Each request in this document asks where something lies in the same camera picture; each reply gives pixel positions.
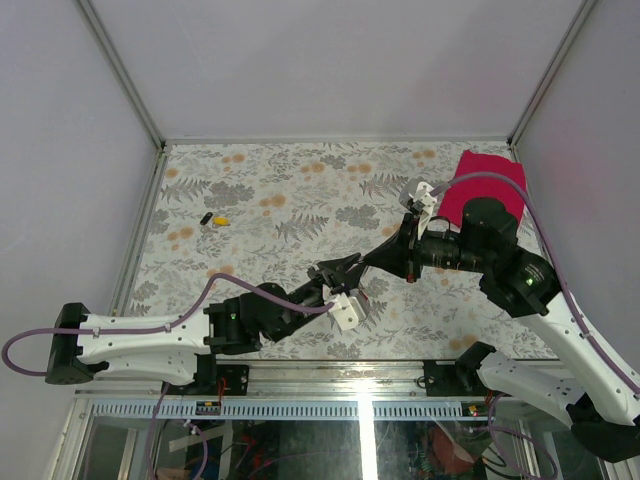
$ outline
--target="gray wall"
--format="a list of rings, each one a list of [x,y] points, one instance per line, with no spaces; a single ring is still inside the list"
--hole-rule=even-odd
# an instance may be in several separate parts
[[[94,0],[167,138],[506,138],[581,0]]]
[[[519,145],[575,295],[640,368],[640,2],[600,2]]]
[[[0,7],[0,341],[105,312],[153,149],[69,0]],[[45,369],[49,338],[12,351]],[[0,477],[38,479],[72,389],[0,365]]]

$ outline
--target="floral pattern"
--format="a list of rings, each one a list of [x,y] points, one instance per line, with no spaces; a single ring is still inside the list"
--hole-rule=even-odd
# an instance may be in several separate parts
[[[410,178],[451,178],[464,150],[509,156],[503,142],[174,145],[151,219],[128,314],[186,310],[221,271],[293,290],[314,263],[366,253],[404,214],[397,196]],[[200,226],[207,211],[229,226]],[[525,213],[520,243],[538,252]],[[417,284],[371,269],[363,279],[371,312],[341,332],[321,317],[247,358],[445,359],[476,340],[516,358],[553,353],[489,303],[479,275],[425,269]],[[220,302],[242,293],[219,282]]]

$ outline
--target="red object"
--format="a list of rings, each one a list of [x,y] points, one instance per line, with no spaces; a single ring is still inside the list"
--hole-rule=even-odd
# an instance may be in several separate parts
[[[519,163],[498,155],[473,153],[465,150],[460,157],[455,177],[474,172],[494,172],[514,180],[523,190],[527,189],[524,169]],[[500,200],[507,211],[516,217],[518,223],[524,212],[524,200],[506,183],[495,178],[473,178],[449,188],[438,210],[438,215],[446,217],[451,223],[462,225],[462,209],[472,198],[493,197]]]

